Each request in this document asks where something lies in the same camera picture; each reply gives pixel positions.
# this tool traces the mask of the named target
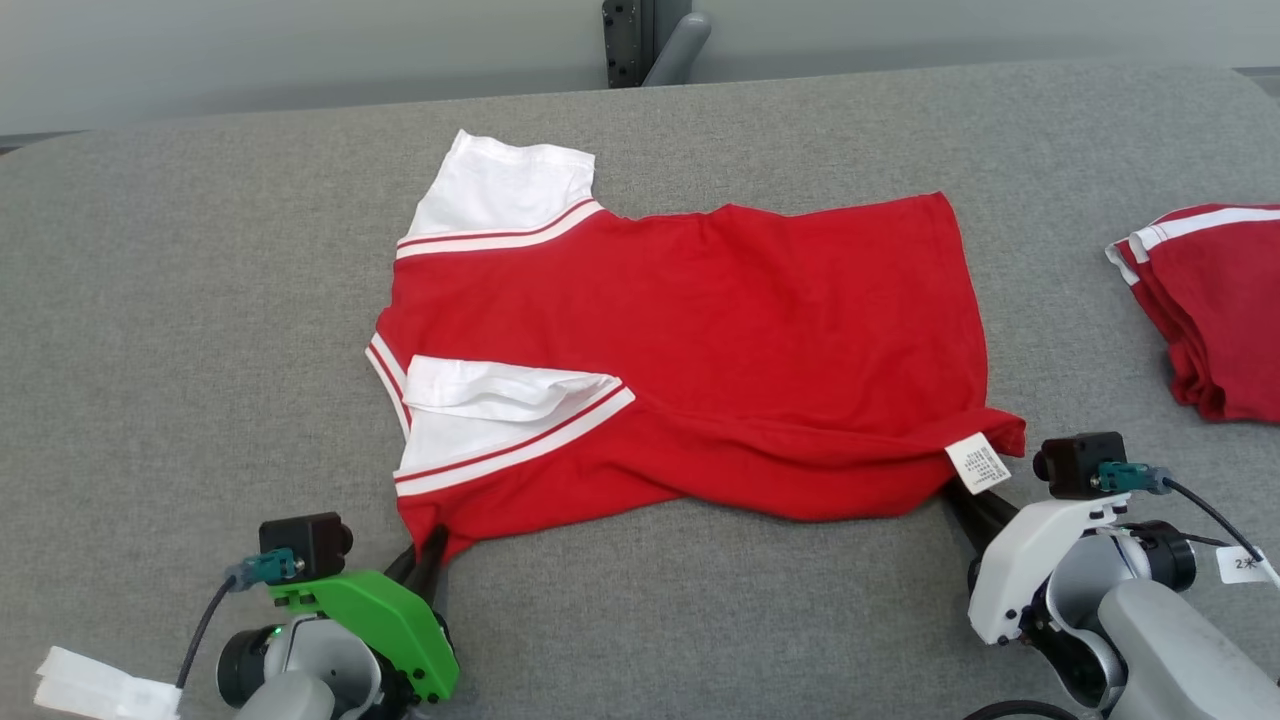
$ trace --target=gray fabric surface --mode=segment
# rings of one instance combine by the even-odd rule
[[[0,707],[50,644],[172,680],[228,562],[270,518],[338,510],[352,566],[406,542],[401,445],[361,355],[394,241],[457,128],[596,154],[628,214],[783,213],[943,190],[965,233],[991,402],[1029,437],[1119,429],[1262,547],[1275,427],[1208,425],[1102,247],[1175,208],[1280,199],[1280,113],[1215,69],[975,67],[193,119],[0,159]],[[1029,462],[1006,483],[1042,498]],[[1134,515],[1219,534],[1178,498]],[[988,648],[942,509],[791,525],[696,502],[484,543],[453,565],[463,680],[442,719],[957,719],[1066,702]],[[1262,585],[1190,593],[1270,674]],[[280,618],[232,597],[183,717],[230,717],[212,667]]]

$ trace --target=black cable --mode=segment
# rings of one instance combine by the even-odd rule
[[[966,715],[964,720],[995,720],[996,717],[1009,717],[1011,715],[1036,715],[1037,717],[1051,717],[1052,720],[1079,720],[1079,717],[1056,705],[1037,702],[1034,700],[993,702],[977,712]]]
[[[1222,541],[1220,541],[1217,538],[1206,538],[1204,536],[1193,536],[1190,533],[1178,533],[1178,537],[1183,538],[1184,541],[1198,542],[1201,544],[1207,544],[1207,546],[1212,546],[1212,547],[1231,547],[1231,543],[1229,543],[1229,542],[1222,542]]]
[[[1231,523],[1229,523],[1226,520],[1226,518],[1222,516],[1221,512],[1219,512],[1212,505],[1204,502],[1204,498],[1202,498],[1201,496],[1196,495],[1194,492],[1187,489],[1185,486],[1183,486],[1181,483],[1179,483],[1178,480],[1175,480],[1172,478],[1165,478],[1165,486],[1167,488],[1172,489],[1172,491],[1176,491],[1179,495],[1181,495],[1187,500],[1194,502],[1201,510],[1203,510],[1204,512],[1207,512],[1210,518],[1217,520],[1217,524],[1222,525],[1222,529],[1226,530],[1228,534],[1230,534],[1233,538],[1235,538],[1235,542],[1240,543],[1240,547],[1243,547],[1245,551],[1248,551],[1248,553],[1254,560],[1257,560],[1258,562],[1262,562],[1262,553],[1258,552],[1258,548],[1253,547],[1253,543],[1251,543],[1248,539],[1245,539],[1244,534],[1240,533],[1240,530],[1236,530],[1235,525],[1233,525]]]
[[[191,635],[191,644],[187,647],[187,657],[182,659],[182,667],[178,669],[178,679],[173,684],[179,691],[187,684],[187,675],[191,675],[191,665],[196,662],[196,648],[200,647],[200,641],[205,637],[205,630],[209,629],[209,621],[214,618],[214,610],[218,610],[218,603],[227,597],[227,593],[230,592],[234,584],[234,575],[227,578],[223,582],[223,587],[218,588],[218,592],[214,593],[214,600],[209,601],[205,614],[200,616],[200,624],[196,625],[196,634]]]

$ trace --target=folded red cloth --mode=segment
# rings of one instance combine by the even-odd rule
[[[1106,255],[1169,342],[1178,402],[1280,421],[1280,205],[1178,210]]]

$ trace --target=white clothing tag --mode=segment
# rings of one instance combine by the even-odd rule
[[[36,705],[97,720],[177,720],[182,691],[60,647],[36,670]]]
[[[987,442],[987,436],[974,433],[947,446],[947,455],[955,465],[960,480],[969,492],[978,495],[1014,477]]]
[[[1222,583],[1228,585],[1271,580],[1258,561],[1249,555],[1249,551],[1240,546],[1217,548],[1217,573],[1222,577]]]

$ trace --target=care label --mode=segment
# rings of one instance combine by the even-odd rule
[[[978,495],[1014,477],[996,456],[996,450],[987,442],[987,436],[974,433],[960,442],[947,446],[951,464],[956,466],[960,480],[969,492]]]
[[[1222,577],[1222,582],[1229,585],[1271,580],[1258,561],[1249,555],[1249,551],[1239,546],[1217,548],[1217,571]]]

